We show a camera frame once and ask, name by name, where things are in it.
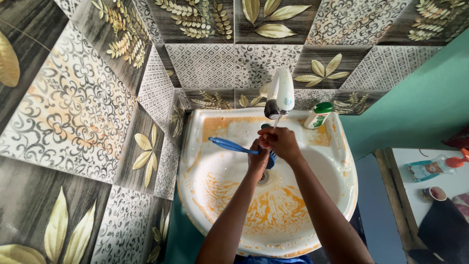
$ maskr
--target person's right hand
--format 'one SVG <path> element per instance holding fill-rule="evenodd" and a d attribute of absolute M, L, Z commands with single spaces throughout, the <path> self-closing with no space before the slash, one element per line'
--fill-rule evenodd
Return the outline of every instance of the person's right hand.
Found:
<path fill-rule="evenodd" d="M 257 132 L 259 143 L 263 148 L 271 148 L 277 156 L 286 162 L 302 157 L 300 147 L 296 142 L 295 132 L 286 127 L 267 127 Z"/>

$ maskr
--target orange cap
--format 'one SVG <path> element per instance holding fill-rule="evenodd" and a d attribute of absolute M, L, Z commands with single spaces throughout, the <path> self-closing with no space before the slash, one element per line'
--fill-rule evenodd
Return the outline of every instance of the orange cap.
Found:
<path fill-rule="evenodd" d="M 461 148 L 461 152 L 464 155 L 463 158 L 452 157 L 446 159 L 446 165 L 451 168 L 458 168 L 464 165 L 465 162 L 469 162 L 469 150 Z"/>

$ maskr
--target person's left hand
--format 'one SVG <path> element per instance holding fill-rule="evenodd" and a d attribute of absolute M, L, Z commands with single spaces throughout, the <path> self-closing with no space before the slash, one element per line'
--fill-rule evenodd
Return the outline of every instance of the person's left hand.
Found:
<path fill-rule="evenodd" d="M 258 150 L 260 153 L 248 154 L 248 173 L 252 172 L 254 174 L 254 177 L 258 178 L 257 180 L 260 180 L 262 177 L 262 173 L 264 172 L 265 167 L 269 162 L 270 149 L 262 148 L 259 144 L 259 139 L 254 140 L 250 149 Z"/>

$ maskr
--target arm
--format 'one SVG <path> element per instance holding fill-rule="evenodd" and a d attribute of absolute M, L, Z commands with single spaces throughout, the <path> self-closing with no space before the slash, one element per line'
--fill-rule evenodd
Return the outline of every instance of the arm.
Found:
<path fill-rule="evenodd" d="M 261 153 L 248 155 L 248 172 L 230 202 L 208 232 L 197 255 L 196 264 L 232 264 L 235 259 L 242 227 L 254 195 L 254 189 L 261 179 L 269 160 L 270 150 L 261 149 L 259 140 L 254 141 L 251 149 L 261 150 Z"/>
<path fill-rule="evenodd" d="M 295 133 L 288 128 L 258 132 L 263 147 L 271 147 L 293 169 L 311 221 L 332 264 L 372 264 L 362 240 L 337 209 L 300 152 Z"/>

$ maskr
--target hand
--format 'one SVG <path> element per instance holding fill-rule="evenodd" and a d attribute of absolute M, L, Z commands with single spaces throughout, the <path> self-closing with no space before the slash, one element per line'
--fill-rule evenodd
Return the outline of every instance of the hand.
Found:
<path fill-rule="evenodd" d="M 303 157 L 296 142 L 295 132 L 286 127 L 267 127 L 257 132 L 263 148 L 271 148 L 277 156 L 287 163 Z"/>
<path fill-rule="evenodd" d="M 262 148 L 259 144 L 259 140 L 256 139 L 252 143 L 250 150 L 258 150 L 259 154 L 248 154 L 248 174 L 251 172 L 254 177 L 258 178 L 259 181 L 262 177 L 262 173 L 269 162 L 269 148 Z"/>

